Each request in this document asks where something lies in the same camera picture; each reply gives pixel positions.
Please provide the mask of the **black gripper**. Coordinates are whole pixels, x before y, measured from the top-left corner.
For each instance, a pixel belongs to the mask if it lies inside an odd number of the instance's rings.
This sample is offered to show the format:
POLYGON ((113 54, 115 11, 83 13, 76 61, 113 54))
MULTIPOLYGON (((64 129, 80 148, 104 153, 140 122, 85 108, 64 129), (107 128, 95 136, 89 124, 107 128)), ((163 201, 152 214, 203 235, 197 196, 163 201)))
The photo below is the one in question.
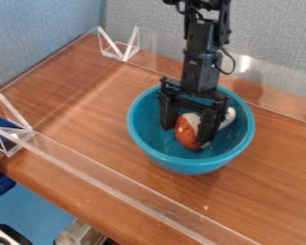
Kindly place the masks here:
POLYGON ((219 91, 223 54, 184 50, 181 79, 161 77, 161 127, 175 128, 183 108, 199 113, 199 149, 208 147, 227 118, 231 97, 219 91))

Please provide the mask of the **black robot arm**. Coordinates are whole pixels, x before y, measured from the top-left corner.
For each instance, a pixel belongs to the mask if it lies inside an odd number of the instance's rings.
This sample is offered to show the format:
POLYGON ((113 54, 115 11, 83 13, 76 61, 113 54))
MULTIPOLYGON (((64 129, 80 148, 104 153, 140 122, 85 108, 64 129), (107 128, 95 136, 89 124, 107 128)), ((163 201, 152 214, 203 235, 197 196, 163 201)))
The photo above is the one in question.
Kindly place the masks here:
POLYGON ((161 78, 161 126, 177 141, 203 150, 229 118, 231 97, 219 91, 225 45, 231 42, 231 0, 164 0, 184 15, 181 79, 161 78))

